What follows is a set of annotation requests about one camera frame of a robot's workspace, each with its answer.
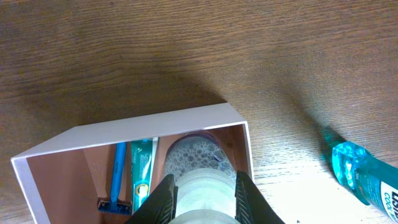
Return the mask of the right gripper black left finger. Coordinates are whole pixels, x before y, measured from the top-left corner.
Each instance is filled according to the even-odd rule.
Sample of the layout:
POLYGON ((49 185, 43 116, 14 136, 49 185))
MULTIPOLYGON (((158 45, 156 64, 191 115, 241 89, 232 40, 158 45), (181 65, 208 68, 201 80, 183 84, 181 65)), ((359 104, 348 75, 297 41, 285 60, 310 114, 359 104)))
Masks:
POLYGON ((125 224, 170 223, 175 218, 177 195, 174 175, 168 174, 125 224))

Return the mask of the clear pump bottle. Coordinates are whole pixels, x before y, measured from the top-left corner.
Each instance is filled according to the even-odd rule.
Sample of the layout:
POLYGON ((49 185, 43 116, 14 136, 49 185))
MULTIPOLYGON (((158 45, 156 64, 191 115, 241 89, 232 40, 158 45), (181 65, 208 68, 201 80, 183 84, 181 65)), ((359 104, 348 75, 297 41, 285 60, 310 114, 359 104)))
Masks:
POLYGON ((195 222, 235 222, 236 171, 224 150, 208 134, 189 134, 167 151, 164 175, 178 187, 176 219, 195 222))

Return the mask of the white box, pink interior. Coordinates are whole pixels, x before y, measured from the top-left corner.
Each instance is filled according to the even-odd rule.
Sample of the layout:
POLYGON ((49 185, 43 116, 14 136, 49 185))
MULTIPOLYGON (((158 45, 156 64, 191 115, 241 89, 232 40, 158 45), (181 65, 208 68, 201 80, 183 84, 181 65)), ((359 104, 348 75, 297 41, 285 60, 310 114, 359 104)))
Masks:
POLYGON ((200 106, 134 118, 75 126, 11 158, 12 167, 35 223, 49 223, 27 158, 117 142, 243 125, 248 174, 254 177, 248 122, 229 104, 200 106))

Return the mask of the blue disposable razor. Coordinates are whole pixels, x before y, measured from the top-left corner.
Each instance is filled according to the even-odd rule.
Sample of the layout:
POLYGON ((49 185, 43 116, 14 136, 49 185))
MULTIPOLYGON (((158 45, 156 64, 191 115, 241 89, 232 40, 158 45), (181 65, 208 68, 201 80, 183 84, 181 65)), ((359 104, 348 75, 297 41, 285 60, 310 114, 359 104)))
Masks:
POLYGON ((98 210, 101 212, 115 213, 120 215, 131 214, 132 205, 130 203, 120 202, 118 200, 123 178, 126 147, 126 142, 120 142, 116 144, 110 195, 108 200, 99 200, 98 210))

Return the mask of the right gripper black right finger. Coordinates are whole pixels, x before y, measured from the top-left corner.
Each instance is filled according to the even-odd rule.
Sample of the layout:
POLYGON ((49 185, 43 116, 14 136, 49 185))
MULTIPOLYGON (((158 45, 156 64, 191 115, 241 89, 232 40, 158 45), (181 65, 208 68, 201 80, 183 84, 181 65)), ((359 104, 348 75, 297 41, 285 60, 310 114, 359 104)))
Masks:
POLYGON ((284 224, 267 203, 250 176, 243 171, 236 174, 236 215, 242 224, 284 224))

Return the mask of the blue Listerine mouthwash bottle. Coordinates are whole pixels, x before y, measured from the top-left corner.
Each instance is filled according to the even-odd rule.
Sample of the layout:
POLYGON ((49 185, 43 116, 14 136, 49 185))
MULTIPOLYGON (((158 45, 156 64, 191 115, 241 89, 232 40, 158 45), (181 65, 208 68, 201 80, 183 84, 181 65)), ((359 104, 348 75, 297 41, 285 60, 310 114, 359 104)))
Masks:
POLYGON ((326 157, 340 185, 397 223, 397 168, 376 159, 330 127, 322 128, 321 134, 328 146, 326 157))

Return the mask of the Colgate toothpaste tube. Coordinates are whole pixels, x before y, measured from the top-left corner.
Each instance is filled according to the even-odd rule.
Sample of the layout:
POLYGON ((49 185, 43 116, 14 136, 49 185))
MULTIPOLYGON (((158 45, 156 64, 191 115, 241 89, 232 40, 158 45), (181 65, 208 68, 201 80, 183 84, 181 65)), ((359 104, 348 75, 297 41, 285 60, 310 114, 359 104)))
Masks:
POLYGON ((132 212, 150 195, 158 138, 131 141, 132 212))

